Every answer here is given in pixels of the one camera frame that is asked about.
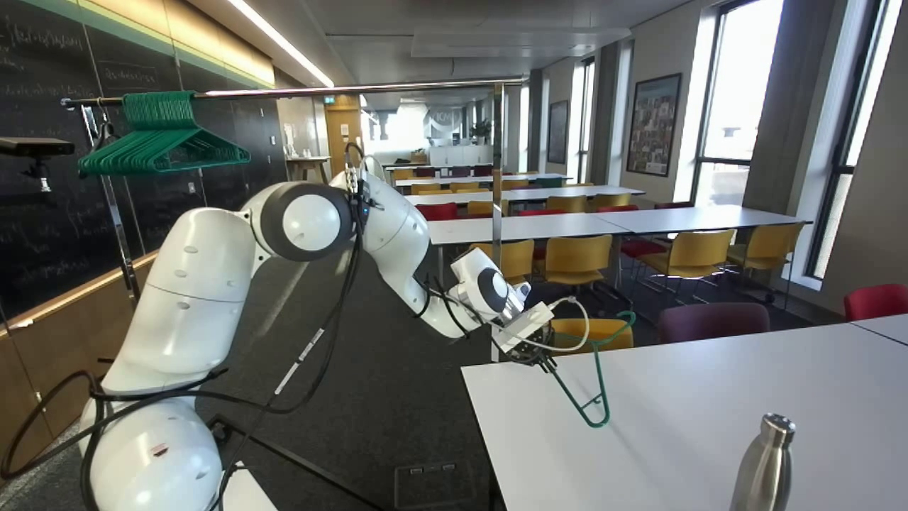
metal rail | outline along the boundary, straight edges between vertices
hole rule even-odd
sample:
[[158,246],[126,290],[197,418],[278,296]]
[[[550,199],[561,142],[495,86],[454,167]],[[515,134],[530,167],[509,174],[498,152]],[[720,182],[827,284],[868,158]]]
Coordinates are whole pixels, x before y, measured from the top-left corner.
[[[506,87],[525,86],[525,77],[502,80],[464,80],[464,83],[377,83],[377,86],[337,86],[337,87],[255,87],[255,91],[198,91],[193,100],[285,100],[285,97],[333,97],[333,93],[401,93],[401,91],[464,91],[464,87]],[[66,108],[78,104],[119,104],[122,97],[83,97],[63,100]]]

bottle cap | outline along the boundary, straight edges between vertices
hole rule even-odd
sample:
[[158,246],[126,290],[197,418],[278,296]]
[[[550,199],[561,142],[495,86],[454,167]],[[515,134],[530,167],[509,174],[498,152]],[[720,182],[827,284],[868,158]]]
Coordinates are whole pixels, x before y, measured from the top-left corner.
[[794,422],[786,415],[763,415],[761,433],[771,446],[790,446],[794,439]]

green hanger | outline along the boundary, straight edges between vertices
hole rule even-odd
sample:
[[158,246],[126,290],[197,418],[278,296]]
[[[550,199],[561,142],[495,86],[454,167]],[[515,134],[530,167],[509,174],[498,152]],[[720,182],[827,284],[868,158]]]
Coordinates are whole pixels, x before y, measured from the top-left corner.
[[244,147],[197,124],[187,91],[126,93],[122,108],[133,131],[80,158],[80,175],[156,175],[251,162]]
[[608,402],[608,392],[604,392],[604,378],[601,378],[601,345],[608,345],[610,341],[622,338],[624,328],[632,328],[637,323],[637,311],[632,308],[622,308],[620,318],[624,318],[624,326],[615,328],[610,338],[594,343],[594,360],[595,360],[595,382],[598,382],[598,392],[588,401],[588,402],[580,402],[577,394],[567,389],[567,382],[561,381],[557,364],[549,358],[542,360],[542,372],[554,375],[557,382],[561,385],[561,392],[567,394],[567,401],[574,402],[574,408],[580,412],[580,418],[590,426],[590,428],[601,428],[608,426],[608,419],[614,418],[614,408]]

yellow chair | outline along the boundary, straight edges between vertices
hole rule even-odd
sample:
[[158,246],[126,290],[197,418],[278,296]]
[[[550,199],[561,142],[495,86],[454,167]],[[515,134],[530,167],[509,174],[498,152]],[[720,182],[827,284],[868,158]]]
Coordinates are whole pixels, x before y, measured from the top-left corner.
[[631,192],[620,195],[594,195],[590,211],[628,211],[631,208]]
[[[560,350],[577,345],[586,338],[586,318],[557,318],[549,323],[550,343]],[[580,352],[594,350],[631,350],[632,326],[622,318],[590,318],[588,343]]]
[[546,199],[546,211],[550,212],[586,212],[588,199],[586,195],[550,195]]
[[441,185],[417,185],[410,189],[411,195],[445,192]]
[[546,242],[542,274],[550,284],[595,284],[604,282],[614,235],[550,239]]
[[769,279],[780,272],[794,252],[800,235],[800,223],[763,223],[754,226],[746,243],[730,246],[730,264],[742,272],[763,272],[766,274],[766,301],[771,301]]
[[469,219],[489,219],[490,211],[495,211],[490,201],[469,201],[469,205],[466,205],[466,216],[469,216]]
[[[489,259],[495,259],[495,243],[475,243]],[[529,282],[533,272],[533,239],[500,243],[500,270],[509,284]]]
[[700,282],[727,267],[730,242],[732,229],[679,233],[668,252],[648,252],[639,262],[664,279]]
[[517,179],[509,179],[509,182],[502,182],[502,189],[529,189],[530,186],[530,182],[517,182]]
[[417,171],[395,171],[388,175],[391,175],[391,182],[403,182],[403,179],[417,179]]
[[479,182],[451,182],[451,192],[479,192]]

long table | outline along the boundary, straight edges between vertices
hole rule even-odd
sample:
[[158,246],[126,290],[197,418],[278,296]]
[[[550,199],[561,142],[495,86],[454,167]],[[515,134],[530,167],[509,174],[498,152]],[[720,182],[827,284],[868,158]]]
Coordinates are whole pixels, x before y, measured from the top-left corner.
[[[466,365],[509,511],[730,507],[763,412],[798,422],[790,507],[906,507],[908,350],[855,323],[604,352],[588,428],[537,365]],[[580,394],[594,354],[560,358]]]
[[[502,182],[566,182],[566,174],[506,174]],[[431,175],[431,179],[401,179],[395,186],[421,186],[421,185],[459,185],[476,182],[490,185],[495,175]]]
[[805,223],[805,219],[749,208],[628,211],[610,219],[628,233],[746,229],[761,223]]
[[871,333],[892,338],[898,343],[908,343],[908,316],[855,321],[855,326],[871,328]]
[[[639,195],[637,186],[525,186],[525,189],[502,189],[506,201],[546,201],[550,195]],[[469,201],[490,201],[490,189],[479,192],[431,192],[431,195],[405,195],[411,205],[469,205]]]
[[[805,219],[749,211],[749,208],[506,216],[502,242],[614,235],[614,233],[739,229],[739,226],[761,226],[761,223],[805,223]],[[428,239],[431,243],[490,242],[490,219],[428,222]]]

